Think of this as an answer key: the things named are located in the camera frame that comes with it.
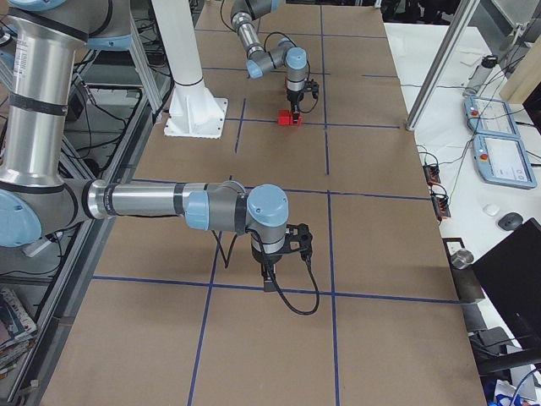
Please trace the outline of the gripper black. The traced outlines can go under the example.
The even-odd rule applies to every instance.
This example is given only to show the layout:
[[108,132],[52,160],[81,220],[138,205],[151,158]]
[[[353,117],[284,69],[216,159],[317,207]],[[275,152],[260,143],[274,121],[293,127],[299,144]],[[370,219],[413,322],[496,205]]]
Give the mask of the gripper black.
[[287,99],[290,102],[290,123],[296,123],[296,114],[301,114],[299,103],[303,100],[304,90],[294,91],[287,88]]
[[253,258],[262,265],[263,289],[265,292],[273,291],[273,282],[276,282],[277,262],[282,258],[280,253],[261,253],[252,248]]

